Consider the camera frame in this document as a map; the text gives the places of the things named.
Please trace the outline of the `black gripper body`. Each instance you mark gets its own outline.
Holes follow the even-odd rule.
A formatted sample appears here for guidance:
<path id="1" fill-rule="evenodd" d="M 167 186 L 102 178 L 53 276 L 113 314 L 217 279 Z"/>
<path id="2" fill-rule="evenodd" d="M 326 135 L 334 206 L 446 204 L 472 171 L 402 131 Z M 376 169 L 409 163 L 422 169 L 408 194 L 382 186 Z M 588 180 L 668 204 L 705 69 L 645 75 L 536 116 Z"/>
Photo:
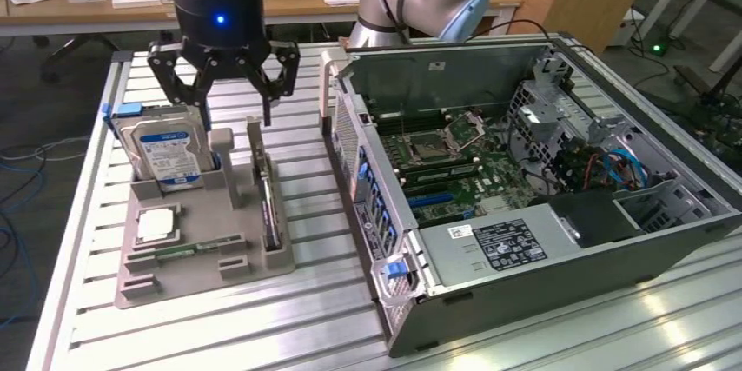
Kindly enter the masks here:
<path id="1" fill-rule="evenodd" d="M 174 0 L 190 43 L 225 55 L 242 55 L 256 70 L 270 55 L 264 0 Z"/>

